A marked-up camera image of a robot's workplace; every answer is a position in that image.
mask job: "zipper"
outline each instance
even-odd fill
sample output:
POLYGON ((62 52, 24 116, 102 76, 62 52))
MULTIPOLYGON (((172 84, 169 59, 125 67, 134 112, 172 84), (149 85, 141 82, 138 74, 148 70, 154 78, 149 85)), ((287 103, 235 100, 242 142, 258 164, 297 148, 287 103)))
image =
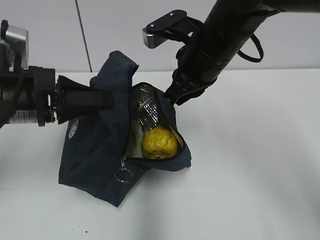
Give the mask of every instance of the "zipper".
POLYGON ((129 137, 130 137, 130 128, 131 128, 131 109, 132 109, 131 108, 131 101, 132 101, 132 99, 131 99, 132 98, 132 94, 131 94, 132 90, 131 90, 131 88, 132 88, 132 78, 127 83, 127 91, 128 91, 128 93, 127 93, 127 97, 128 97, 128 99, 127 99, 127 104, 128 104, 127 105, 128 106, 127 109, 128 109, 129 121, 128 121, 128 131, 127 131, 127 134, 126 134, 126 139, 125 139, 124 147, 123 147, 123 150, 122 150, 123 157, 121 157, 121 159, 120 159, 121 168, 119 168, 114 173, 115 179, 118 182, 122 183, 122 184, 128 184, 134 179, 134 174, 132 173, 132 171, 130 169, 126 168, 126 164, 125 164, 125 161, 127 159, 126 152, 127 152, 127 149, 128 149, 129 137), (130 176, 131 176, 130 180, 123 180, 123 179, 119 178, 118 173, 119 172, 124 172, 124 171, 126 171, 126 172, 128 172, 130 174, 130 176))

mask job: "zipper pull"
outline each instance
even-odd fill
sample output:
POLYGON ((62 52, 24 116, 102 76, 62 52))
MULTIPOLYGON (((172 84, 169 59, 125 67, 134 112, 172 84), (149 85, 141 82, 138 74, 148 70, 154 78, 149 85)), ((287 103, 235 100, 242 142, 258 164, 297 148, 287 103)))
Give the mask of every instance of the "zipper pull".
POLYGON ((121 170, 122 171, 126 170, 125 160, 126 160, 126 156, 123 156, 121 158, 121 170))
POLYGON ((114 173, 114 178, 122 184, 129 184, 134 179, 134 174, 126 168, 125 160, 126 156, 123 156, 121 158, 121 168, 114 173))

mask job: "white tabletop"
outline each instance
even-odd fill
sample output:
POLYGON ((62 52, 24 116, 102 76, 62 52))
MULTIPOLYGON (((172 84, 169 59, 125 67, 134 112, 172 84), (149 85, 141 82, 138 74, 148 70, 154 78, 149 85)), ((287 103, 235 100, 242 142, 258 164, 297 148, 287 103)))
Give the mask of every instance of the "white tabletop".
MULTIPOLYGON (((134 83, 165 90, 171 72, 134 83)), ((94 74, 67 73, 88 84, 94 74)), ((66 124, 0 130, 1 240, 320 239, 320 69, 225 71, 176 107, 192 167, 151 170, 119 208, 58 184, 66 124)))

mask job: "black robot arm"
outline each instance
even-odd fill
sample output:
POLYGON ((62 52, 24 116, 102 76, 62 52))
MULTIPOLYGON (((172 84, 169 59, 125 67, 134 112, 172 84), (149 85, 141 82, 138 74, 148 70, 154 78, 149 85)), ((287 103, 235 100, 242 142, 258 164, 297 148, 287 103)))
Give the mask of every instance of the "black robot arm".
POLYGON ((83 114, 111 108, 110 92, 59 76, 56 71, 28 67, 28 31, 3 20, 0 27, 0 128, 4 124, 58 124, 83 114))
POLYGON ((165 93, 178 105, 200 96, 237 53, 260 62, 264 54, 254 32, 266 18, 281 12, 319 13, 320 0, 218 0, 203 24, 187 17, 186 12, 182 18, 180 12, 172 11, 143 29, 144 43, 149 48, 166 39, 185 43, 176 55, 178 68, 165 93), (259 50, 258 59, 240 51, 249 38, 259 50))

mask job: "lemon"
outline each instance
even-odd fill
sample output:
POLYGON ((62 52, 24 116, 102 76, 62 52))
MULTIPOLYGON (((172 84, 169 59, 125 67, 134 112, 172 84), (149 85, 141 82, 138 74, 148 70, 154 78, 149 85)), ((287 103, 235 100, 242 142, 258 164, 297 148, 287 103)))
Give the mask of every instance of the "lemon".
POLYGON ((177 154, 178 141, 171 130, 157 126, 144 133, 141 147, 147 159, 166 159, 177 154))

